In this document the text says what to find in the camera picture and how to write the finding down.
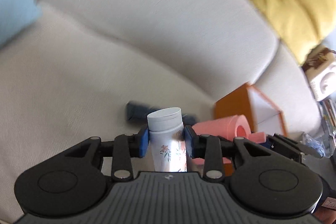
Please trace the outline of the stack of books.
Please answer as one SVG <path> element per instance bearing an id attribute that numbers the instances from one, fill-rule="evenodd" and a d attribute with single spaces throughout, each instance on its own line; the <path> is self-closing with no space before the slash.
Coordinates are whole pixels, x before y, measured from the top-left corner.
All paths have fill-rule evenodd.
<path id="1" fill-rule="evenodd" d="M 330 135 L 335 136 L 335 102 L 326 98 L 320 103 L 323 125 Z"/>

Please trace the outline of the cream bear mini suitcase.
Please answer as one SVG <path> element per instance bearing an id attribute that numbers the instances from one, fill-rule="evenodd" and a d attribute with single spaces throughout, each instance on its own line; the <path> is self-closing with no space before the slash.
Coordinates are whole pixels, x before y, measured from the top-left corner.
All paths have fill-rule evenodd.
<path id="1" fill-rule="evenodd" d="M 335 93 L 335 50 L 320 44 L 308 54 L 302 69 L 317 101 Z"/>

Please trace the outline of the orange cardboard box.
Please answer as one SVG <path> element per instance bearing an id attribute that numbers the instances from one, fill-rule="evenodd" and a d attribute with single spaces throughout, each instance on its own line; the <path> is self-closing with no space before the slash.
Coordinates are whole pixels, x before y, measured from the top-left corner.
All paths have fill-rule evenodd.
<path id="1" fill-rule="evenodd" d="M 245 116 L 248 125 L 230 124 L 238 136 L 262 143 L 268 135 L 288 136 L 282 110 L 254 85 L 243 84 L 215 103 L 214 118 Z"/>

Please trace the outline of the pink plastic cup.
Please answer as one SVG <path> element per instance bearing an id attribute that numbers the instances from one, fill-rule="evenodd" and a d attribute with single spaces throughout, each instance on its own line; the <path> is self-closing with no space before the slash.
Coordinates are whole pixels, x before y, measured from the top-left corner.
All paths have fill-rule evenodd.
<path id="1" fill-rule="evenodd" d="M 244 137 L 254 143 L 265 143 L 266 133 L 252 133 L 247 118 L 244 115 L 234 115 L 212 121 L 199 122 L 192 126 L 197 135 L 220 136 L 229 141 L 235 137 Z"/>

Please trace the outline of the light blue cushion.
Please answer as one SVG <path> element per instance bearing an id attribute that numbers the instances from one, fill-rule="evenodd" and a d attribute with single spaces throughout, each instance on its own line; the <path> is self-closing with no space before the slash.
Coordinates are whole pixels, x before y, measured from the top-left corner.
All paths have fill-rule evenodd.
<path id="1" fill-rule="evenodd" d="M 35 23 L 41 14 L 36 0 L 1 0 L 1 47 Z"/>

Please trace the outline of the blue floral cushion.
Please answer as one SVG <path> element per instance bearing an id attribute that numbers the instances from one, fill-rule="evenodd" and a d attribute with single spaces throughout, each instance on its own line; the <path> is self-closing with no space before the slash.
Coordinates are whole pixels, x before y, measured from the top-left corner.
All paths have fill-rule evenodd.
<path id="1" fill-rule="evenodd" d="M 302 134 L 302 139 L 298 146 L 305 156 L 312 156 L 317 159 L 321 159 L 325 156 L 323 144 L 315 140 L 307 133 Z"/>

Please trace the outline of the dark green tube bottle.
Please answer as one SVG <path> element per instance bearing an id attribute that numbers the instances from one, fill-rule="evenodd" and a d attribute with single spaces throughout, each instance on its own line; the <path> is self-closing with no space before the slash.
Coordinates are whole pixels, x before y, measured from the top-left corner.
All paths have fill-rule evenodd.
<path id="1" fill-rule="evenodd" d="M 125 119 L 129 124 L 143 125 L 147 123 L 147 115 L 158 110 L 160 110 L 160 108 L 135 101 L 129 101 L 125 106 Z M 184 125 L 193 126 L 198 123 L 199 120 L 195 115 L 182 113 L 182 121 Z"/>

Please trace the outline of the beige fabric sofa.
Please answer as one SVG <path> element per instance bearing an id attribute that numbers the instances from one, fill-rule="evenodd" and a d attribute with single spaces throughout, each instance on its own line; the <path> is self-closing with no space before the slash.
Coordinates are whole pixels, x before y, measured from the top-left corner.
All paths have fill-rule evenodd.
<path id="1" fill-rule="evenodd" d="M 17 177 L 97 135 L 130 134 L 125 105 L 177 106 L 201 121 L 245 83 L 290 137 L 321 124 L 306 78 L 249 0 L 38 0 L 41 17 L 1 49 L 1 219 Z"/>

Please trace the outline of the white floral bottle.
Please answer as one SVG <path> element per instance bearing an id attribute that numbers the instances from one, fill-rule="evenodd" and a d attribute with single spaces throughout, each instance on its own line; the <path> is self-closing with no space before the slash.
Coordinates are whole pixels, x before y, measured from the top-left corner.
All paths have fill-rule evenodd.
<path id="1" fill-rule="evenodd" d="M 155 171 L 187 171 L 181 109 L 170 107 L 150 113 L 147 124 Z"/>

